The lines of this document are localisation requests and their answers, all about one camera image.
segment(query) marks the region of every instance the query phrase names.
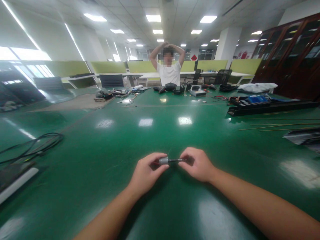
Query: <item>pillar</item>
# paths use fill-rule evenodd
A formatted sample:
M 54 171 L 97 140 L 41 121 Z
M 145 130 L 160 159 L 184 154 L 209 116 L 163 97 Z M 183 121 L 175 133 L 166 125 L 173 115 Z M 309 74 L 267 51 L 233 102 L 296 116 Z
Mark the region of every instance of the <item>pillar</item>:
M 228 27 L 220 33 L 215 60 L 228 60 L 226 69 L 230 68 L 242 28 Z

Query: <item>green partition panel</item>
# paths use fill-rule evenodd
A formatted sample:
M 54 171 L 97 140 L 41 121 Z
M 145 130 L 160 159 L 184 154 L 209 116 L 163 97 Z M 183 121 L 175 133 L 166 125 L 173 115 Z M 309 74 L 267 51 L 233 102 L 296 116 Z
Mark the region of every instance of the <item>green partition panel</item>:
M 43 61 L 56 77 L 69 77 L 72 75 L 90 73 L 83 61 Z
M 156 72 L 150 61 L 130 61 L 128 62 L 128 67 L 131 73 Z
M 226 69 L 228 60 L 200 60 L 198 61 L 198 69 L 202 69 L 204 72 L 208 70 L 219 71 L 220 69 Z
M 194 71 L 194 63 L 195 61 L 184 61 L 181 72 L 193 72 Z
M 259 59 L 234 59 L 232 61 L 230 69 L 233 72 L 246 73 L 246 74 L 256 74 L 256 71 L 261 63 L 261 58 Z
M 124 62 L 91 62 L 95 73 L 126 73 Z

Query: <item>office chair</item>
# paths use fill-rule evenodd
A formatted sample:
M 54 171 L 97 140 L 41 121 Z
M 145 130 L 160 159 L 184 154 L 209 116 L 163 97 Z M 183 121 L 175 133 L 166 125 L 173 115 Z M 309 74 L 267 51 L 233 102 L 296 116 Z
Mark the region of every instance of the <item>office chair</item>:
M 115 75 L 101 75 L 100 81 L 103 88 L 107 87 L 124 87 L 122 74 Z
M 229 69 L 221 69 L 221 70 L 219 70 L 216 77 L 209 79 L 209 84 L 210 84 L 210 80 L 214 80 L 213 84 L 227 85 L 231 73 L 232 73 L 231 69 L 230 70 Z
M 33 78 L 37 89 L 41 90 L 57 90 L 64 89 L 61 77 L 51 77 L 51 78 Z
M 193 85 L 197 85 L 198 84 L 198 80 L 201 76 L 201 69 L 197 69 L 196 73 L 194 74 L 193 78 L 186 78 L 184 79 L 183 83 L 186 83 L 188 79 L 193 79 Z

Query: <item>red sign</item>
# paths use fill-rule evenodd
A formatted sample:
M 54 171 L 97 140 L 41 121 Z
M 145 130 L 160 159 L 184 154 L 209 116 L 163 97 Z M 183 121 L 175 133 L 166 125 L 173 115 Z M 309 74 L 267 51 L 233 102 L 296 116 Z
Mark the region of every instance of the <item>red sign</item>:
M 191 60 L 192 60 L 192 61 L 195 61 L 195 60 L 197 60 L 197 57 L 196 57 L 196 55 L 193 55 L 193 56 L 192 56 L 192 58 L 191 58 Z

